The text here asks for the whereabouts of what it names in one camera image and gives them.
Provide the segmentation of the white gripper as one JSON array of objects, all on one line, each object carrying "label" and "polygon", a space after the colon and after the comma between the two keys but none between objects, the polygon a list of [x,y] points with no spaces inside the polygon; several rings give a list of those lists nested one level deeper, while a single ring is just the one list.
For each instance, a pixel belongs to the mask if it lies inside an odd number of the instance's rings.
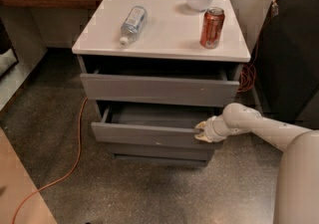
[{"label": "white gripper", "polygon": [[232,129],[227,126],[222,115],[201,121],[195,128],[203,129],[204,134],[196,134],[194,138],[207,143],[220,142],[232,133]]}]

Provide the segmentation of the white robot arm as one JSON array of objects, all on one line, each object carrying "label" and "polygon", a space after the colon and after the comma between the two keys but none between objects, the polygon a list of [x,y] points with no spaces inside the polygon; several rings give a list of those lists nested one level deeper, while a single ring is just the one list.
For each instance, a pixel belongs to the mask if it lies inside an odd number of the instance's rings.
[{"label": "white robot arm", "polygon": [[319,130],[278,121],[238,103],[200,122],[196,139],[253,133],[282,152],[273,224],[319,224]]}]

